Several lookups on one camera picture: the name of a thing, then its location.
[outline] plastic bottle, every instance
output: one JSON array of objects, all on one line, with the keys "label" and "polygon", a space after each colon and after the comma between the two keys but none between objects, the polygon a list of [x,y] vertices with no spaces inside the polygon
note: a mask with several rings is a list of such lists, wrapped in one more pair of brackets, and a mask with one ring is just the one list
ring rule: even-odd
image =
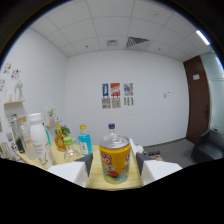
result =
[{"label": "plastic bottle", "polygon": [[81,124],[80,125],[80,131],[81,135],[79,135],[79,145],[80,145],[80,151],[82,155],[87,156],[90,153],[92,153],[92,144],[91,144],[91,139],[90,135],[86,133],[86,125]]},{"label": "plastic bottle", "polygon": [[110,124],[108,124],[108,127],[109,127],[109,135],[115,135],[115,133],[114,133],[115,124],[110,123]]},{"label": "plastic bottle", "polygon": [[49,145],[51,146],[51,140],[50,140],[49,133],[48,133],[48,131],[47,131],[46,128],[45,128],[45,131],[46,131],[46,134],[47,134],[48,143],[49,143]]},{"label": "plastic bottle", "polygon": [[63,140],[66,145],[66,152],[64,155],[66,163],[82,158],[81,153],[73,147],[72,137],[65,137]]},{"label": "plastic bottle", "polygon": [[36,151],[37,156],[43,167],[49,169],[51,166],[56,165],[51,148],[48,143],[46,131],[42,125],[41,113],[30,114],[30,137]]},{"label": "plastic bottle", "polygon": [[66,137],[61,130],[61,126],[57,126],[57,135],[55,136],[55,145],[57,146],[59,151],[65,152],[66,146],[64,144],[63,139]]},{"label": "plastic bottle", "polygon": [[35,149],[33,147],[31,138],[30,138],[30,130],[26,123],[26,116],[18,117],[18,123],[20,125],[21,130],[21,138],[24,146],[24,150],[26,152],[26,155],[29,159],[33,160],[37,158],[37,154],[35,152]]}]

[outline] white container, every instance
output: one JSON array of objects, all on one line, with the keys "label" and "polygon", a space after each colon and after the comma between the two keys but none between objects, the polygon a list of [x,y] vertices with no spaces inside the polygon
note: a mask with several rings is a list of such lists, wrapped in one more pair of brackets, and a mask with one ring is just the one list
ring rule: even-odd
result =
[{"label": "white container", "polygon": [[26,152],[26,155],[29,159],[33,160],[37,158],[37,154],[35,152],[35,149],[33,147],[31,138],[30,138],[30,130],[28,125],[26,124],[26,116],[18,117],[18,123],[20,125],[21,129],[21,139],[23,142],[24,150]]},{"label": "white container", "polygon": [[30,114],[30,137],[40,163],[45,169],[56,165],[48,143],[46,131],[42,124],[41,113]]}]

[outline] table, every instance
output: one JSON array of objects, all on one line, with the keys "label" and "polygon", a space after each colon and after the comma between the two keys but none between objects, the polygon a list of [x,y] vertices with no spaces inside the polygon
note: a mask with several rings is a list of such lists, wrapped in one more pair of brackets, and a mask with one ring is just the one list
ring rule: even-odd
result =
[{"label": "table", "polygon": [[[80,151],[79,145],[74,145],[74,148]],[[129,177],[128,179],[118,185],[107,183],[103,177],[103,170],[101,165],[101,157],[99,152],[98,145],[92,145],[93,149],[93,161],[90,170],[90,175],[86,184],[86,188],[91,189],[99,189],[99,190],[125,190],[125,189],[133,189],[140,188],[143,186],[143,182],[141,176],[139,174],[137,161],[133,151],[131,150],[130,155],[130,167],[129,167]],[[51,146],[52,154],[55,158],[55,162],[57,165],[64,163],[64,152],[58,151],[55,143],[52,143]],[[27,163],[36,167],[39,167],[43,170],[46,170],[42,167],[38,158],[34,160],[30,160],[25,153],[21,154],[17,152],[17,154]]]}]

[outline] brown door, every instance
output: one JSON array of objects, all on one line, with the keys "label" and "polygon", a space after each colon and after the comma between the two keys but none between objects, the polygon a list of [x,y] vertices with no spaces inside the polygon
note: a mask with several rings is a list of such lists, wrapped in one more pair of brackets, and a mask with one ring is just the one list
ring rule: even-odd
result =
[{"label": "brown door", "polygon": [[197,135],[208,129],[210,100],[206,72],[199,56],[184,62],[189,87],[189,121],[186,139],[195,143]]}]

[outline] yellow can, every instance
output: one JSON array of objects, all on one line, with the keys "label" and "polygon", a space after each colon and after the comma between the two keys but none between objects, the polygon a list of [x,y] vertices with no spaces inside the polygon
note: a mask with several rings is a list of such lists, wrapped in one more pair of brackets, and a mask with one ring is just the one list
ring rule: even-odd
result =
[{"label": "yellow can", "polygon": [[107,135],[99,145],[105,181],[120,184],[128,179],[130,167],[129,138],[121,135]]}]

